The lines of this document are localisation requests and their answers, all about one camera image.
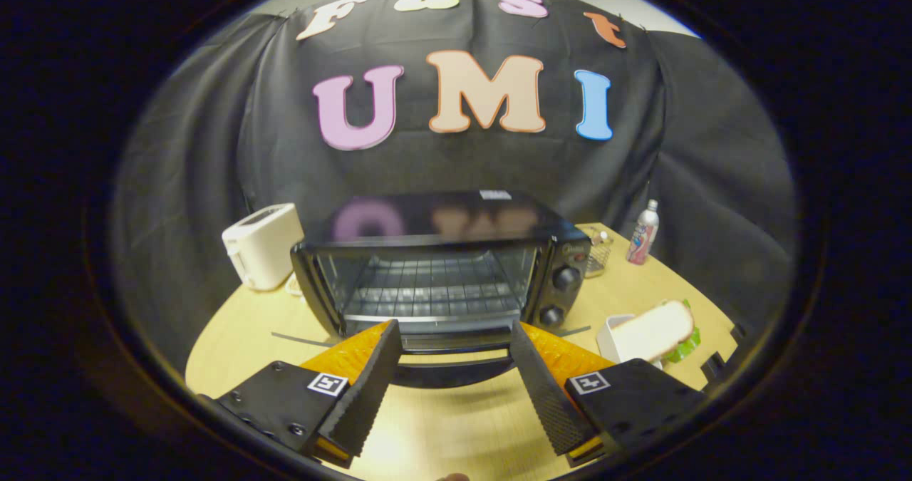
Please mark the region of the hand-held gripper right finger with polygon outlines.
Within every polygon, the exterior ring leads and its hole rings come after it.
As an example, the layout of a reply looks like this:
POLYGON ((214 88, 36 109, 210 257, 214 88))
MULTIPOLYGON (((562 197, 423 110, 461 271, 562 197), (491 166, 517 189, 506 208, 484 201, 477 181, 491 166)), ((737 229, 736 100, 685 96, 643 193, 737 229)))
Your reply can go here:
POLYGON ((644 450, 706 400, 647 361, 612 362, 521 321, 509 351, 551 448, 571 467, 644 450))

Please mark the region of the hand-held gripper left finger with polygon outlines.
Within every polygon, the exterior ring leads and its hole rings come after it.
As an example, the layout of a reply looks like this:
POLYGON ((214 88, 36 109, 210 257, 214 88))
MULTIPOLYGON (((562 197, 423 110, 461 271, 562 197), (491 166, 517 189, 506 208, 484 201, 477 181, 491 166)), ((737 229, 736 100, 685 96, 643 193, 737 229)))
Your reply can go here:
POLYGON ((348 468, 362 454, 402 354, 400 323, 378 323, 300 365, 271 361, 212 409, 258 441, 348 468))

